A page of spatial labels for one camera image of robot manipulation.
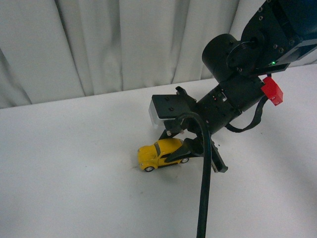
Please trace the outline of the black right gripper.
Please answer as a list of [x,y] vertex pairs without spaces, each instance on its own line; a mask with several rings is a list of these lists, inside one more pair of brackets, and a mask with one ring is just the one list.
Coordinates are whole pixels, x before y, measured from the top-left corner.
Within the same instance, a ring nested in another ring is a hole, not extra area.
[[[181,115],[195,113],[200,116],[202,124],[208,129],[208,135],[213,135],[225,125],[228,124],[228,99],[226,99],[223,90],[217,86],[206,94],[201,100],[195,101],[186,91],[177,87],[177,94],[182,96],[190,107],[190,111]],[[196,158],[204,156],[203,148],[203,132],[201,126],[190,116],[177,122],[176,119],[165,120],[165,130],[162,132],[159,139],[172,138],[179,134],[181,130],[188,130],[196,134],[195,139],[186,138],[176,151],[172,152],[166,159],[166,163],[173,163],[185,158]]]

